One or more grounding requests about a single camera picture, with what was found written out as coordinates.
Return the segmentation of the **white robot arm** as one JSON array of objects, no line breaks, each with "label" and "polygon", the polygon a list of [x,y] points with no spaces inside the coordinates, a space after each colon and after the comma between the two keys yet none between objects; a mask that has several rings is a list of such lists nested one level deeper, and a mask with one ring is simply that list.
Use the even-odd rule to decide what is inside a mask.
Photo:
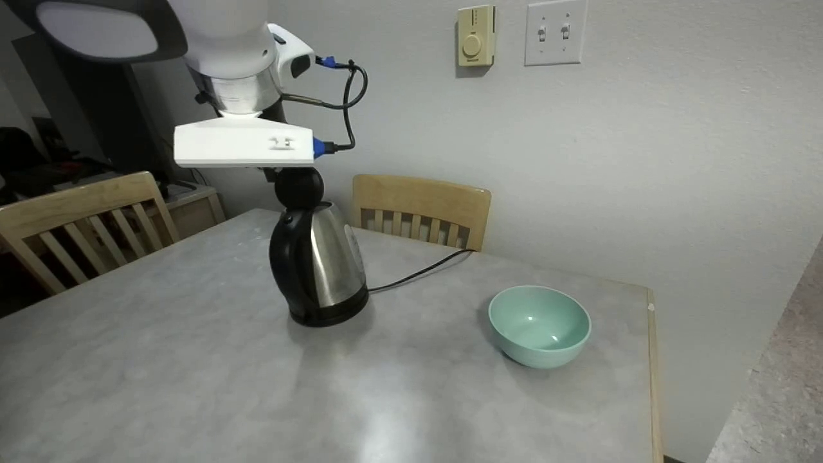
[{"label": "white robot arm", "polygon": [[316,137],[266,116],[280,97],[280,71],[312,48],[268,20],[268,0],[169,0],[187,50],[185,65],[210,97],[217,117],[181,124],[173,153],[181,168],[259,168],[291,210],[322,204],[315,170]]}]

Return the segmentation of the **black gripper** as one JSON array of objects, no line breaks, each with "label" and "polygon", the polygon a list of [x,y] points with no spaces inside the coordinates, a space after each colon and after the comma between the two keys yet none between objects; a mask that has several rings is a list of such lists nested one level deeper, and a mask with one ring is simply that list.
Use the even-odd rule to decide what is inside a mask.
[{"label": "black gripper", "polygon": [[286,207],[315,207],[324,198],[324,179],[315,168],[286,168],[276,173],[276,195]]}]

